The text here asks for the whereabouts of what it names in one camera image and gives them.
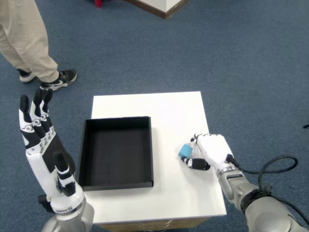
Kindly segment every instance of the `blue carpet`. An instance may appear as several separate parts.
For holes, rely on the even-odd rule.
[[[243,167],[299,158],[296,169],[264,180],[309,215],[309,130],[302,128],[309,124],[308,0],[192,0],[169,20],[122,0],[101,9],[90,0],[37,4],[51,56],[60,70],[78,71],[50,103],[76,164],[94,95],[201,91],[210,132],[226,137]],[[37,204],[42,190],[24,154],[17,109],[20,95],[32,97],[39,84],[20,83],[2,56],[0,70],[0,232],[37,232],[51,215]],[[171,231],[246,232],[243,215],[226,207],[225,217]]]

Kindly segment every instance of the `wooden baseboard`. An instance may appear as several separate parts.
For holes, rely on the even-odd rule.
[[[173,6],[172,8],[170,8],[167,12],[161,11],[147,3],[141,2],[139,0],[125,0],[143,10],[146,10],[150,13],[153,13],[156,16],[159,16],[163,19],[168,19],[172,14],[174,14],[175,12],[177,12],[186,2],[187,0],[181,0],[180,2],[178,2],[175,6]]]
[[[176,219],[172,221],[148,221],[136,223],[118,223],[100,225],[100,227],[111,232],[136,232],[136,231],[160,231],[162,229],[179,229],[179,228],[193,228],[205,222],[209,218],[191,218],[191,219]]]

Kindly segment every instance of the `sneaker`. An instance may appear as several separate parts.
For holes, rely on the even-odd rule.
[[[36,75],[32,72],[26,72],[22,69],[17,69],[17,71],[19,71],[20,74],[19,80],[24,83],[29,83],[36,77]]]
[[[40,88],[41,89],[52,89],[56,91],[61,87],[67,87],[71,85],[77,77],[77,72],[74,69],[59,71],[59,77],[55,81],[51,83],[42,82]]]

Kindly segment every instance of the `leg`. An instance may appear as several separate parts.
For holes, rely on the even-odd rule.
[[[30,69],[10,44],[5,31],[0,24],[0,52],[15,68],[30,72]]]
[[[48,54],[45,25],[34,0],[1,0],[0,24],[11,46],[41,81],[58,78],[57,64]]]

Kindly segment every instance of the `small blue block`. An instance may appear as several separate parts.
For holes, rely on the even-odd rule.
[[[178,155],[180,157],[187,157],[187,158],[189,158],[190,155],[191,155],[191,152],[192,152],[192,147],[190,147],[187,144],[184,144]]]

